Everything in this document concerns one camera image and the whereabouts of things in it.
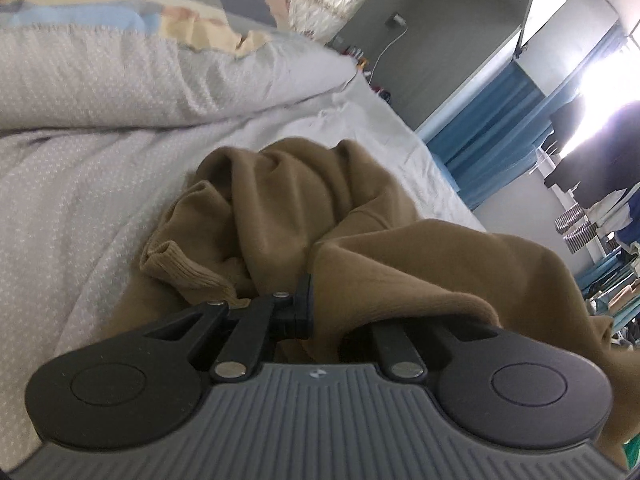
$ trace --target logo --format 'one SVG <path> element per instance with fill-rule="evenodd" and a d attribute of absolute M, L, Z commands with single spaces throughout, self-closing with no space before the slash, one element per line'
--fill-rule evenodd
<path fill-rule="evenodd" d="M 309 372 L 309 375 L 312 376 L 314 379 L 322 379 L 325 375 L 327 375 L 327 372 L 325 370 L 322 370 L 322 368 L 318 368 L 318 370 Z"/>

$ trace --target white bedsheet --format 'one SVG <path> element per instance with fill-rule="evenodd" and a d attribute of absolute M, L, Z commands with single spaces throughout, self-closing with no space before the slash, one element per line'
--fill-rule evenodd
<path fill-rule="evenodd" d="M 24 410 L 30 375 L 91 342 L 129 265 L 219 146 L 259 150 L 290 136 L 354 139 L 402 183 L 425 218 L 482 230 L 427 148 L 357 76 L 343 89 L 248 118 L 158 132 L 41 130 L 0 139 L 0 466 L 37 443 Z"/>

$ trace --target power outlet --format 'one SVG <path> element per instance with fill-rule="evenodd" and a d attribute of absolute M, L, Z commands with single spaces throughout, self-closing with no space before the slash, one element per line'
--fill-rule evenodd
<path fill-rule="evenodd" d="M 400 16 L 398 12 L 394 12 L 388 20 L 386 20 L 387 27 L 406 27 L 406 20 Z"/>

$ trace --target gray ribbed plate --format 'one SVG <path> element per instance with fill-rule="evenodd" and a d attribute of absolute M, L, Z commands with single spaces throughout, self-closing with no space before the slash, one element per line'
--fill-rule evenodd
<path fill-rule="evenodd" d="M 373 365 L 267 364 L 212 389 L 201 410 L 148 446 L 88 453 L 46 444 L 18 480 L 613 480 L 588 444 L 517 452 L 454 427 L 420 386 Z"/>

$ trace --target bed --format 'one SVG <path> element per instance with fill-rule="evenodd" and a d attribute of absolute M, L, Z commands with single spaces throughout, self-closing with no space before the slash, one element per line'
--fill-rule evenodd
<path fill-rule="evenodd" d="M 351 60 L 288 31 L 289 8 L 0 0 L 2 468 L 37 444 L 30 375 L 98 337 L 159 214 L 219 146 L 354 139 L 422 216 L 482 230 Z"/>

